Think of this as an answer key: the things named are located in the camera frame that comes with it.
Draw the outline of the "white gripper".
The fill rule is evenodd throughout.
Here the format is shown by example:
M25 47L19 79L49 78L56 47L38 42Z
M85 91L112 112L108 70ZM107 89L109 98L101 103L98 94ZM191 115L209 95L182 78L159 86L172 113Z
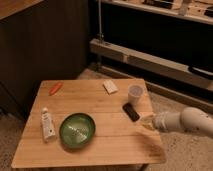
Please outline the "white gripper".
M154 118L153 125L160 132L181 132L182 127L180 123L180 114L179 113L146 113L141 117L141 120ZM150 131L155 131L155 128L152 124L142 124L142 126Z

